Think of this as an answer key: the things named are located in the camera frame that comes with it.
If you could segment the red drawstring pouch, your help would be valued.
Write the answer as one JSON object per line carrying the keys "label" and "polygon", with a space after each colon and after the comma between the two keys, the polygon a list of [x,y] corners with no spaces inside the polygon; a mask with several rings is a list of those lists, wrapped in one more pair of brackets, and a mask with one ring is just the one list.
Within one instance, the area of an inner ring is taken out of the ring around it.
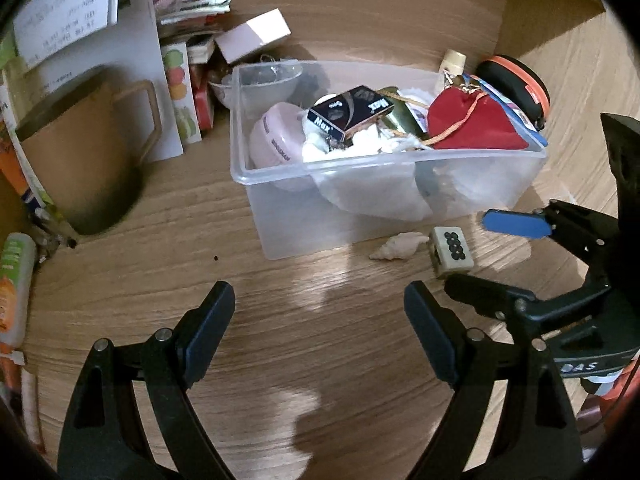
{"label": "red drawstring pouch", "polygon": [[483,90],[442,90],[428,109],[426,124],[425,144],[435,150],[527,148],[503,108]]}

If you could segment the pink round cosmetic jar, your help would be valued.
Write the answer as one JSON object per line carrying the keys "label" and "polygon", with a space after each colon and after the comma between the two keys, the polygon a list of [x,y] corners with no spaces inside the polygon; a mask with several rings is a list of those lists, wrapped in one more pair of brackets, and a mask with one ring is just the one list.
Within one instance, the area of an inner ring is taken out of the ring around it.
{"label": "pink round cosmetic jar", "polygon": [[294,104],[274,104],[258,119],[250,133],[250,159],[256,168],[298,164],[306,140],[304,110]]}

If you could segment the white drawstring cloth pouch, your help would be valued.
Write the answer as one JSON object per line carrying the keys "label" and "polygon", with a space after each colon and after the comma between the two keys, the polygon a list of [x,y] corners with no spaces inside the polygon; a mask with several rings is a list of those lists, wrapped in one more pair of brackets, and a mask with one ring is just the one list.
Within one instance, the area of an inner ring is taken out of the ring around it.
{"label": "white drawstring cloth pouch", "polygon": [[[381,124],[356,132],[346,148],[332,146],[328,136],[307,118],[302,120],[302,128],[305,135],[303,162],[329,162],[424,149],[417,136],[398,134]],[[405,222],[418,222],[432,214],[432,208],[416,184],[413,162],[352,169],[341,166],[311,177],[326,200],[350,214]]]}

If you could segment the mahjong tile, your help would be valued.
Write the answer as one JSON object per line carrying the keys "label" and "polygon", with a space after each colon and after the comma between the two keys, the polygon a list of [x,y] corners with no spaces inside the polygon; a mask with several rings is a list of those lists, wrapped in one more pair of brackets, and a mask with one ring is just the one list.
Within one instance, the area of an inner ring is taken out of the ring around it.
{"label": "mahjong tile", "polygon": [[438,278],[468,273],[474,268],[471,249],[458,226],[434,226],[430,234],[430,254]]}

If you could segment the beige seashell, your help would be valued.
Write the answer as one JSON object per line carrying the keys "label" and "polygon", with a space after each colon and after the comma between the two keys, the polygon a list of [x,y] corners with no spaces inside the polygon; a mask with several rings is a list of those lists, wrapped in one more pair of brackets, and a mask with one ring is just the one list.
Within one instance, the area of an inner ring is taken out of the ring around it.
{"label": "beige seashell", "polygon": [[429,241],[430,238],[421,232],[399,233],[371,252],[369,258],[376,261],[408,260]]}

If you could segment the black orange zip pouch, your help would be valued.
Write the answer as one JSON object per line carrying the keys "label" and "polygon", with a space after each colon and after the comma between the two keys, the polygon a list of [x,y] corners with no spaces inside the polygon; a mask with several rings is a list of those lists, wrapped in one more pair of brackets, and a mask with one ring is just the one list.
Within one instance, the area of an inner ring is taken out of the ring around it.
{"label": "black orange zip pouch", "polygon": [[511,100],[541,131],[550,113],[551,98],[542,79],[517,58],[495,54],[480,62],[475,76]]}

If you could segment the dark green dropper bottle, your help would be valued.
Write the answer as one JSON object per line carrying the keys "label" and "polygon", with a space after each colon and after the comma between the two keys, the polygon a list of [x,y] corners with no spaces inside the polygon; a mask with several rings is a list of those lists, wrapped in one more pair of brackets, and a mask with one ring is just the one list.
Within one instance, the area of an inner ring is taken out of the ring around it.
{"label": "dark green dropper bottle", "polygon": [[430,106],[416,96],[403,96],[397,87],[378,90],[381,96],[393,105],[393,109],[382,119],[382,124],[401,136],[416,136],[420,140],[428,138],[426,116]]}

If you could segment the cream small lotion bottle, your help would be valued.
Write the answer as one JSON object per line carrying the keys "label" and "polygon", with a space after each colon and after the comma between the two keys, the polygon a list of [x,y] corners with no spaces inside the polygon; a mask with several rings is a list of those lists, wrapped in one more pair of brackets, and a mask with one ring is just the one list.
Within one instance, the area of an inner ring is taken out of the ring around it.
{"label": "cream small lotion bottle", "polygon": [[457,76],[464,73],[466,56],[456,50],[448,49],[440,62],[438,76],[434,87],[435,94],[439,94],[454,84]]}

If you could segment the white orange lotion tube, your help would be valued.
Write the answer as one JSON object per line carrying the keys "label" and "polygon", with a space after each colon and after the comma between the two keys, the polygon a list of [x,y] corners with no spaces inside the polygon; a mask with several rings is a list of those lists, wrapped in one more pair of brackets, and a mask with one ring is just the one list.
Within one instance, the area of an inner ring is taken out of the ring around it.
{"label": "white orange lotion tube", "polygon": [[11,233],[1,251],[1,343],[20,348],[26,334],[37,246],[25,233]]}

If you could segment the black staples box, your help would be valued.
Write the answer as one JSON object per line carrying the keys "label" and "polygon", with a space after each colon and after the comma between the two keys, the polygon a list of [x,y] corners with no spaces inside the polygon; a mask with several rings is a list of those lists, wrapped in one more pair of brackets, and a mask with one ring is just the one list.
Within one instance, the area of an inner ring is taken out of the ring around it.
{"label": "black staples box", "polygon": [[344,144],[394,107],[389,98],[362,84],[312,106],[307,119],[334,143]]}

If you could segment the clear plastic storage bin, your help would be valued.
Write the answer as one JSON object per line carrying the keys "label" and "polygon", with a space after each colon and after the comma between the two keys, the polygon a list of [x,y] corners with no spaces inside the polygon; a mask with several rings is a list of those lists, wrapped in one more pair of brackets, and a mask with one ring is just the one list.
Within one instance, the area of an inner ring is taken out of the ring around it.
{"label": "clear plastic storage bin", "polygon": [[[342,93],[360,84],[380,90],[397,87],[412,96],[429,100],[437,74],[407,66],[366,62],[297,61],[303,66],[294,94],[285,102],[308,110],[322,96]],[[421,224],[444,223],[450,219],[430,216],[418,222],[405,222],[350,214],[326,200],[312,180],[313,174],[345,166],[349,169],[390,166],[413,162],[472,159],[482,162],[508,162],[530,180],[547,161],[547,149],[517,122],[516,131],[527,142],[524,150],[430,150],[402,154],[356,157],[329,162],[299,162],[269,168],[256,168],[250,159],[250,133],[270,107],[258,110],[245,106],[236,96],[231,111],[231,175],[244,185],[262,251],[270,260],[311,254],[320,250],[411,231]]]}

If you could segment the brown ceramic mug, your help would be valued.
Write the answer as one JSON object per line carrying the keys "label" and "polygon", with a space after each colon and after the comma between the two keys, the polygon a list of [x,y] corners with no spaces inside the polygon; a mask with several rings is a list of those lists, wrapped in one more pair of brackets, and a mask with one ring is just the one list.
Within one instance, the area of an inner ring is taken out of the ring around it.
{"label": "brown ceramic mug", "polygon": [[[99,65],[66,81],[18,124],[16,136],[53,205],[81,236],[118,223],[140,195],[140,166],[162,136],[152,81],[114,90]],[[152,130],[139,153],[128,148],[117,104],[146,95]]]}

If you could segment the pink small cardboard box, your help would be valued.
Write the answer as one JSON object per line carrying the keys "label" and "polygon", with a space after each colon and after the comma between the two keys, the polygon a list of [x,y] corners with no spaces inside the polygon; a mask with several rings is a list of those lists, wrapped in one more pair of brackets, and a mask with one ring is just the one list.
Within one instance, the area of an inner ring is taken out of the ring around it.
{"label": "pink small cardboard box", "polygon": [[224,60],[234,64],[290,35],[291,29],[281,11],[273,9],[224,32],[216,38],[216,45]]}

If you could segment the stack of booklets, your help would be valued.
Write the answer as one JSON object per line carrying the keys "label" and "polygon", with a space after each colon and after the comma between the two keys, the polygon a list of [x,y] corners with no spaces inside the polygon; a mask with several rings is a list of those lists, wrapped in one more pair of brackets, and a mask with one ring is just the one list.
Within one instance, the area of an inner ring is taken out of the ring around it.
{"label": "stack of booklets", "polygon": [[182,44],[191,64],[207,64],[224,29],[221,16],[231,12],[232,0],[152,0],[162,47]]}

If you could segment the white paper document holder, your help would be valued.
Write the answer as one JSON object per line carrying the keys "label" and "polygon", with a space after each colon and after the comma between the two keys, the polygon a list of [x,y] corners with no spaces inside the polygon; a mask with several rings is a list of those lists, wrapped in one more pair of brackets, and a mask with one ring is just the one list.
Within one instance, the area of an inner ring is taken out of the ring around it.
{"label": "white paper document holder", "polygon": [[154,84],[162,135],[149,159],[182,154],[151,0],[28,0],[12,28],[17,61],[4,89],[10,125],[62,84],[104,65],[115,87],[142,79]]}

